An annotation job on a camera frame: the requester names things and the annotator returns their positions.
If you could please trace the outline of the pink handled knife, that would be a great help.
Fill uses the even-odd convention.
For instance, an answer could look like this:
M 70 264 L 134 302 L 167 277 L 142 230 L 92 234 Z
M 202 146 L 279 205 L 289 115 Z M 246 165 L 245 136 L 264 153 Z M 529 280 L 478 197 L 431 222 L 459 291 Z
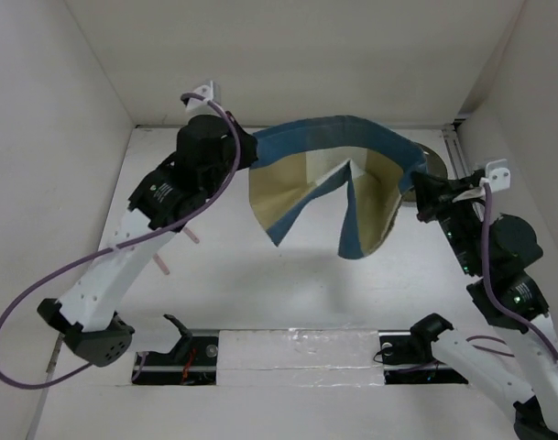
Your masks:
M 195 244 L 200 243 L 200 239 L 188 228 L 184 227 L 182 232 Z

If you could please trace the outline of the pink handled fork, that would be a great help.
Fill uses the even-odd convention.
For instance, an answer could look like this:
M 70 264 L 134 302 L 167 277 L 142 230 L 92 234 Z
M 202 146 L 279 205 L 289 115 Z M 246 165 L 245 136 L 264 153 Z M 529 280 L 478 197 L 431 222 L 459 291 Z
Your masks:
M 165 276 L 170 274 L 170 270 L 169 270 L 167 264 L 164 262 L 164 260 L 159 255 L 155 255 L 153 257 L 153 260 Z

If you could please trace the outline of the aluminium rail right side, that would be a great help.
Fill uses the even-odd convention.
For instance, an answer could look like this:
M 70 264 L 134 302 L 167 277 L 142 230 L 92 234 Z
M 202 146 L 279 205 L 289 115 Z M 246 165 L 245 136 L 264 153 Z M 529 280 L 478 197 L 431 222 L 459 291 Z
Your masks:
M 442 127 L 443 140 L 448 151 L 450 162 L 456 178 L 464 178 L 471 174 L 471 169 L 465 158 L 461 147 L 458 133 L 453 124 L 445 124 Z

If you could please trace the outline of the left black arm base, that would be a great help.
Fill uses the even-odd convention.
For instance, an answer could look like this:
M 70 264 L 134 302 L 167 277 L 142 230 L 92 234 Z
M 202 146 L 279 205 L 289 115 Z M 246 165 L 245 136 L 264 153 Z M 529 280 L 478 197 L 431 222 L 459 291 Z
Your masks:
M 176 345 L 167 353 L 137 353 L 131 383 L 141 386 L 215 385 L 220 331 L 190 330 L 171 314 L 165 314 L 164 319 L 176 328 Z

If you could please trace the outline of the blue beige cloth placemat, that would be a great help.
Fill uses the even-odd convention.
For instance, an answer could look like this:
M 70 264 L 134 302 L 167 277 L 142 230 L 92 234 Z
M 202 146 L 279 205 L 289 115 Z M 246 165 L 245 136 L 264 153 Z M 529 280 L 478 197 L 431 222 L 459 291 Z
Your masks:
M 269 239 L 280 245 L 311 201 L 345 188 L 342 259 L 365 258 L 383 244 L 413 187 L 411 174 L 427 169 L 417 143 L 358 116 L 301 119 L 254 136 L 249 202 Z

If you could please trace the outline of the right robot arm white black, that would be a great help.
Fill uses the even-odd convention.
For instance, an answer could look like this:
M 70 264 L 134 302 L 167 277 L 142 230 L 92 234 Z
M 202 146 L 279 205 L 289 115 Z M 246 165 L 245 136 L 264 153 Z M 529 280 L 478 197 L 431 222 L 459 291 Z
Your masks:
M 497 405 L 519 439 L 558 439 L 558 336 L 526 272 L 543 255 L 534 229 L 518 216 L 492 215 L 494 191 L 480 171 L 459 180 L 415 171 L 411 180 L 418 220 L 437 222 L 464 273 L 478 278 L 467 292 L 524 376 L 509 373 L 437 313 L 410 328 L 411 354 L 459 373 Z

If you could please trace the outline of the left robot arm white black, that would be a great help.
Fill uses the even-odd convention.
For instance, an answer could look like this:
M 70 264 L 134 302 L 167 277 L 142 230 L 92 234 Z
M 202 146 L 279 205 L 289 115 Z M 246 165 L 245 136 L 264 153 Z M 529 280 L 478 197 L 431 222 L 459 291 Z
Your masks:
M 130 349 L 137 330 L 116 311 L 126 292 L 154 255 L 221 194 L 231 174 L 256 158 L 256 139 L 231 113 L 197 115 L 179 130 L 175 151 L 129 196 L 108 253 L 61 297 L 37 308 L 72 354 L 102 368 Z

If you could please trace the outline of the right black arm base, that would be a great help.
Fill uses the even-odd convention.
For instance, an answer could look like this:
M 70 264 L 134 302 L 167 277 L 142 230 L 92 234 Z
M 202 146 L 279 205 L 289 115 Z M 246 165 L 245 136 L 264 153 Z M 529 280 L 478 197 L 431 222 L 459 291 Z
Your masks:
M 468 383 L 458 372 L 425 354 L 409 331 L 379 332 L 378 341 L 373 361 L 383 368 L 386 385 Z

